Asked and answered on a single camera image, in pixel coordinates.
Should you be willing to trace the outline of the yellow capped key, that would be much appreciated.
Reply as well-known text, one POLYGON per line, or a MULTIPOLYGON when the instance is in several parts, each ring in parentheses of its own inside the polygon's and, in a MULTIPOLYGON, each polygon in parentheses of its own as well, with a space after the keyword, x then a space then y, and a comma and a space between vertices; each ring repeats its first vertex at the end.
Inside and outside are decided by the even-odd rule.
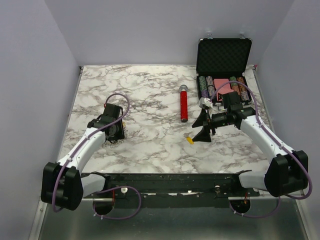
POLYGON ((193 139, 189 136, 188 133, 184 133, 183 136, 185 137, 185 139, 186 139, 191 145, 194 144, 193 139))

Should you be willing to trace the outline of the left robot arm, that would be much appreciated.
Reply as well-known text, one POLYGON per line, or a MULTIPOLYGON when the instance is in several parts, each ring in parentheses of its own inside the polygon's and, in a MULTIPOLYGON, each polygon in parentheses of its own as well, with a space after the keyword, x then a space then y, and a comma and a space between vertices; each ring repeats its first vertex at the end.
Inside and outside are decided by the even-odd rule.
POLYGON ((111 185, 106 177, 96 174, 81 178, 84 167, 92 155, 105 143, 124 139, 123 108, 111 103, 87 124, 84 135, 71 151, 58 162, 45 165, 42 174, 41 200, 51 204, 54 212, 75 210, 83 197, 96 193, 104 198, 110 194, 111 185))

